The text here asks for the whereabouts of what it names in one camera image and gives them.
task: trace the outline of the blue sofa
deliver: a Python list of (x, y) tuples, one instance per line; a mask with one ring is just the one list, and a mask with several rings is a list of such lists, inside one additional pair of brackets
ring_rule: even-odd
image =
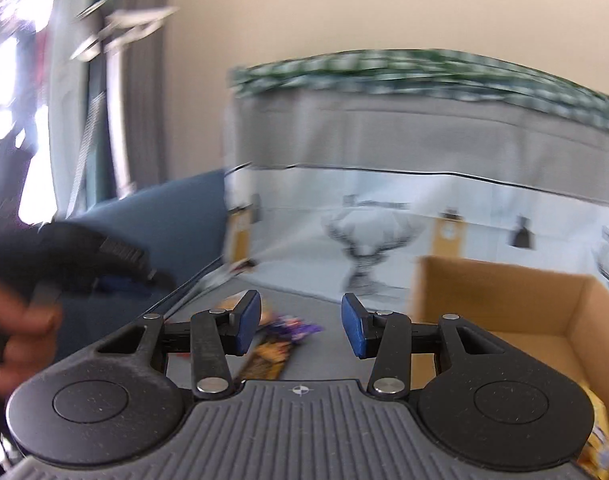
[[(94, 207), (75, 220), (130, 240), (150, 251), (152, 266), (170, 272), (178, 284), (197, 279), (222, 254), (226, 230), (224, 172), (212, 171), (137, 192)], [(165, 296), (123, 294), (90, 298), (64, 295), (64, 322), (56, 360), (134, 320)], [(163, 314), (173, 298), (156, 307)]]

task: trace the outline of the person's hand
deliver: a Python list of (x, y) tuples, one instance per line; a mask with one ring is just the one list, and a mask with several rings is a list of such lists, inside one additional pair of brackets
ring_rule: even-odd
[(49, 366), (56, 355), (62, 311), (55, 305), (32, 305), (0, 284), (0, 332), (9, 335), (0, 363), (0, 398)]

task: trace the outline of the beige wall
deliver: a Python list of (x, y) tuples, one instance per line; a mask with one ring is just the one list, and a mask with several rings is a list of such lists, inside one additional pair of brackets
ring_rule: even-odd
[(171, 0), (169, 167), (220, 166), (226, 73), (354, 48), (452, 48), (609, 92), (609, 0)]

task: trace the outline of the yellow wrapper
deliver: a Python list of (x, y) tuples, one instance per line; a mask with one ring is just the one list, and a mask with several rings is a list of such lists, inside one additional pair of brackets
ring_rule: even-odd
[(607, 480), (609, 478), (609, 420), (606, 416), (606, 407), (596, 394), (583, 384), (581, 386), (591, 399), (595, 421), (593, 431), (577, 462), (591, 476), (599, 480)]
[[(223, 308), (225, 310), (233, 310), (235, 306), (238, 304), (238, 301), (241, 300), (244, 295), (248, 292), (248, 290), (243, 290), (238, 294), (233, 294), (229, 296), (225, 300), (222, 301), (218, 305), (219, 308)], [(262, 313), (260, 314), (260, 326), (264, 326), (265, 324), (272, 321), (274, 318), (273, 312), (271, 312), (271, 307), (267, 305), (266, 301), (262, 301)]]

